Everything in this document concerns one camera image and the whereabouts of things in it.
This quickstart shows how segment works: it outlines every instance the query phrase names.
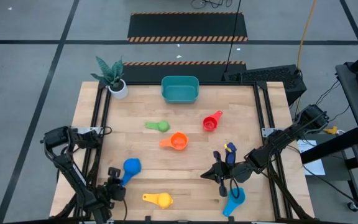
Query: white paper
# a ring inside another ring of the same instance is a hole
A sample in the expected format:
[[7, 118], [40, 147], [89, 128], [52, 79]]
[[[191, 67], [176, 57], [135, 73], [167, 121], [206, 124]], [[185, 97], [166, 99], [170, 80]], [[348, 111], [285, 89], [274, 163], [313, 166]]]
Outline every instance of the white paper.
[[[298, 147], [300, 152], [305, 152], [317, 145], [317, 142], [315, 140], [298, 140]], [[316, 175], [326, 175], [323, 167], [323, 162], [321, 162], [321, 159], [318, 159], [313, 162], [309, 162], [308, 164], [305, 164], [305, 167], [310, 170], [312, 173]], [[306, 169], [303, 169], [305, 172], [305, 175], [312, 175], [307, 171]]]

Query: green measuring spoon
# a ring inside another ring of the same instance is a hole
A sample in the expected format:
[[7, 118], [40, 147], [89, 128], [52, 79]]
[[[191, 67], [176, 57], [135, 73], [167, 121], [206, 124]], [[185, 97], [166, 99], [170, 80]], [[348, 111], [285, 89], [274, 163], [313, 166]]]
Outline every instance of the green measuring spoon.
[[161, 122], [146, 122], [145, 123], [146, 128], [158, 130], [161, 132], [168, 131], [171, 127], [169, 126], [168, 122], [161, 121]]

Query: potted plant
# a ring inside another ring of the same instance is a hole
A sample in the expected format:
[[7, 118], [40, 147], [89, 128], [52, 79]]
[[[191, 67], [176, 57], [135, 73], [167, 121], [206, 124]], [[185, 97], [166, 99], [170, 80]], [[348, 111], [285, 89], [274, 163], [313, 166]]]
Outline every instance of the potted plant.
[[96, 60], [102, 70], [103, 76], [92, 73], [92, 77], [99, 80], [103, 85], [106, 85], [116, 99], [122, 99], [127, 96], [128, 87], [125, 81], [121, 78], [124, 75], [124, 64], [122, 63], [122, 59], [114, 63], [111, 68], [98, 56], [96, 56]]

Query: teal bowl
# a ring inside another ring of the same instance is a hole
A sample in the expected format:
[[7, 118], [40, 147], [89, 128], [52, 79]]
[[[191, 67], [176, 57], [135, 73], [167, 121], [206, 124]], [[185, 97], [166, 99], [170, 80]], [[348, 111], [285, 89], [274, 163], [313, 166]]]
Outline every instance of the teal bowl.
[[161, 94], [167, 103], [194, 103], [199, 83], [192, 76], [166, 76], [161, 81]]

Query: white pot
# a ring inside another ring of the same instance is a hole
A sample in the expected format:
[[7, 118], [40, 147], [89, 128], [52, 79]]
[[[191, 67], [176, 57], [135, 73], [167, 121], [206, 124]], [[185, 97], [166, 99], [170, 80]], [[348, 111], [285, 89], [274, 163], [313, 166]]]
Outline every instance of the white pot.
[[110, 86], [108, 86], [109, 91], [111, 92], [112, 96], [115, 97], [115, 99], [123, 99], [125, 96], [128, 95], [128, 86], [124, 80], [121, 81], [124, 83], [124, 88], [122, 88], [120, 91], [112, 91]]

